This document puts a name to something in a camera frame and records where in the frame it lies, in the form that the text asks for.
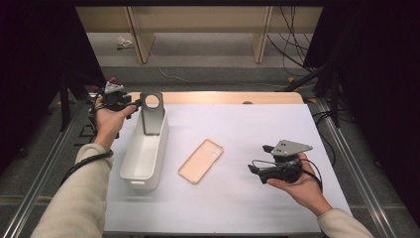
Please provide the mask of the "light wooden table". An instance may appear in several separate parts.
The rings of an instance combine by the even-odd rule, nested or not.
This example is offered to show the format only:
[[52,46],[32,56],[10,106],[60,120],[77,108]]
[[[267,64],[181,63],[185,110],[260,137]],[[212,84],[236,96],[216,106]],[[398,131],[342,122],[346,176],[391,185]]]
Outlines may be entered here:
[[297,92],[185,91],[162,98],[165,104],[303,104]]

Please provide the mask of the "beige phone case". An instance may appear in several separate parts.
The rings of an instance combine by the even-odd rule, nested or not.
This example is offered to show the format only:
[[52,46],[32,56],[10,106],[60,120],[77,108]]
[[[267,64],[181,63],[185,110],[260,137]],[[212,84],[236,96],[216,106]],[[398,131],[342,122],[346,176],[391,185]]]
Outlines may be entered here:
[[192,184],[199,183],[223,154],[224,148],[206,139],[184,161],[178,173]]

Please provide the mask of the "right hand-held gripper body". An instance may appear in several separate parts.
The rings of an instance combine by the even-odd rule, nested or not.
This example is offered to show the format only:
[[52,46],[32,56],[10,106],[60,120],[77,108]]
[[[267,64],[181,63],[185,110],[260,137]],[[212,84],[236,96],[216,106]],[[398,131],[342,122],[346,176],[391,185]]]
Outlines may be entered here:
[[261,169],[263,174],[259,177],[262,183],[269,179],[280,179],[287,183],[298,181],[303,174],[299,153],[310,151],[313,147],[288,140],[280,140],[273,147],[269,154],[274,158],[274,164],[270,168]]

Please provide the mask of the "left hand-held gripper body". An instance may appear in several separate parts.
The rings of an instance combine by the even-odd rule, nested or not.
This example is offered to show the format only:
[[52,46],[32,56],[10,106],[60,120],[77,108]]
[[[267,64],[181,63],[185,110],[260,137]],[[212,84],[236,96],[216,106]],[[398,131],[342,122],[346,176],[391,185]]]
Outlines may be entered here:
[[132,96],[123,85],[107,82],[102,97],[103,105],[112,111],[121,111],[132,102]]

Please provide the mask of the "light wooden shelf unit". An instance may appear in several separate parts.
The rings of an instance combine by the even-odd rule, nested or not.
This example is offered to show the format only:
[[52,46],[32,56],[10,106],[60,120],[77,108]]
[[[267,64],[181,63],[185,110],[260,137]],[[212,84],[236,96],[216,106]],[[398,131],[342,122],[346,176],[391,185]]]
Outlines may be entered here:
[[87,33],[129,33],[138,62],[145,63],[157,33],[246,33],[255,62],[263,61],[269,33],[312,34],[320,7],[78,7]]

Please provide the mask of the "white storage bin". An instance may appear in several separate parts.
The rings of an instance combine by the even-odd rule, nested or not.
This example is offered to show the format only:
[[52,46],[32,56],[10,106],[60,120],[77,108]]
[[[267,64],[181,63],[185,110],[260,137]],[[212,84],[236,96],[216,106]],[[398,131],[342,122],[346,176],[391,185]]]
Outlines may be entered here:
[[120,168],[120,177],[133,189],[152,190],[158,186],[168,135],[168,121],[164,118],[159,135],[145,135],[141,110]]

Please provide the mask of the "white table sheet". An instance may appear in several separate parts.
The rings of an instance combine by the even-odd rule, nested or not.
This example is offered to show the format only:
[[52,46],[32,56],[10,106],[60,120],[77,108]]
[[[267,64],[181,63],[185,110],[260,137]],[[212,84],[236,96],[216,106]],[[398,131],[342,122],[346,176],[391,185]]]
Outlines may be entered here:
[[[158,186],[135,190],[120,168],[136,122],[125,123],[113,144],[105,230],[149,235],[316,234],[315,216],[287,193],[252,174],[253,160],[270,160],[263,146],[285,139],[311,146],[307,156],[320,170],[324,194],[336,207],[348,203],[304,104],[169,105],[168,137]],[[193,184],[179,167],[206,139],[223,148],[202,180]]]

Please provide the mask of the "black curtain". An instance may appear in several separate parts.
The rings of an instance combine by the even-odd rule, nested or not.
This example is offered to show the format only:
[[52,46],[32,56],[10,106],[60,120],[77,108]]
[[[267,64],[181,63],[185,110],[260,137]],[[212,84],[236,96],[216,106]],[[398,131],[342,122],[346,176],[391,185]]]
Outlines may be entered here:
[[105,78],[76,9],[59,0],[0,0],[0,174],[55,96]]
[[308,64],[339,38],[337,62],[351,111],[375,158],[420,223],[420,0],[315,0],[323,7]]

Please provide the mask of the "black metal stand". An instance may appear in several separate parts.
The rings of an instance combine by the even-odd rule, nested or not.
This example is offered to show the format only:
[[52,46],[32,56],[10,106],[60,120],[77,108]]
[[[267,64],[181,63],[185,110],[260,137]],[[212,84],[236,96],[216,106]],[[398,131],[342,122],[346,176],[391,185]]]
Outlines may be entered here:
[[312,79],[317,78],[313,92],[316,96],[325,96],[327,93],[330,94],[330,110],[331,118],[334,125],[339,128],[339,116],[338,116],[338,99],[339,99],[339,79],[338,73],[332,70],[329,66],[323,65],[309,74],[303,76],[301,79],[286,86],[283,91],[291,92],[298,87],[308,83]]
[[61,131],[64,131],[70,123],[70,104],[68,93],[71,92],[76,100],[86,100],[88,97],[87,86],[101,88],[105,85],[103,77],[93,77],[87,73],[71,69],[65,71],[58,80],[59,97],[61,108]]

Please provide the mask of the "crumpled white paper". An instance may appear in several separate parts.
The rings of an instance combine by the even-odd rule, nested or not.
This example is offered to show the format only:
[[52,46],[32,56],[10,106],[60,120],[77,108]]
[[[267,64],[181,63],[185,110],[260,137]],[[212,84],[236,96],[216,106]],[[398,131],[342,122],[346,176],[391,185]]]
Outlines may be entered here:
[[127,40],[123,37],[119,37],[117,39],[117,50],[126,50],[131,49],[133,47],[133,43],[130,40]]

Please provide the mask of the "person's right hand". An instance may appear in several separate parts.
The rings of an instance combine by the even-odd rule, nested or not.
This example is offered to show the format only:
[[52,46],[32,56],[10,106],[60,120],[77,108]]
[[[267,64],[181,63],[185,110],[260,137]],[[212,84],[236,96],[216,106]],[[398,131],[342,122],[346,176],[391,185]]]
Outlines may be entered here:
[[302,175],[295,183],[287,183],[275,178],[270,178],[267,183],[288,193],[298,204],[308,208],[316,217],[333,209],[316,179],[310,175]]

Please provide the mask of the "person's left hand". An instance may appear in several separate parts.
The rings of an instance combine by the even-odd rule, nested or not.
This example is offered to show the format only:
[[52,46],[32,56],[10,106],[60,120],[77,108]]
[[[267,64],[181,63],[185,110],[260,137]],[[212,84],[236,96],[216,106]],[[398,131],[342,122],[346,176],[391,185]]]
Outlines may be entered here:
[[125,118],[137,109],[135,105],[129,105],[121,111],[112,111],[102,107],[102,98],[95,103],[97,136],[94,143],[100,145],[106,152],[111,149],[117,134],[122,129]]

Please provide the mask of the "aluminium floor rail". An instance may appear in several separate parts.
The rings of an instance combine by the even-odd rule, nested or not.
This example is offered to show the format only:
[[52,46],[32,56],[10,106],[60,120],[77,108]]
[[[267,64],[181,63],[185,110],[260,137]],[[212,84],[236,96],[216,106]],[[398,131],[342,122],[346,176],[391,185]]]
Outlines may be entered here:
[[35,136],[0,176],[0,238],[26,238],[56,192],[74,160],[72,141],[84,125],[86,104],[70,104],[70,119],[61,125],[61,111],[52,108]]
[[379,203],[379,200],[373,193],[368,180],[364,176],[361,167],[359,166],[352,150],[349,147],[341,129],[338,127],[338,119],[333,118],[333,115],[327,119],[326,122],[330,133],[337,145],[344,162],[352,176],[352,179],[358,188],[359,193],[367,207],[372,221],[378,230],[381,238],[396,238],[396,233],[390,224],[390,220]]

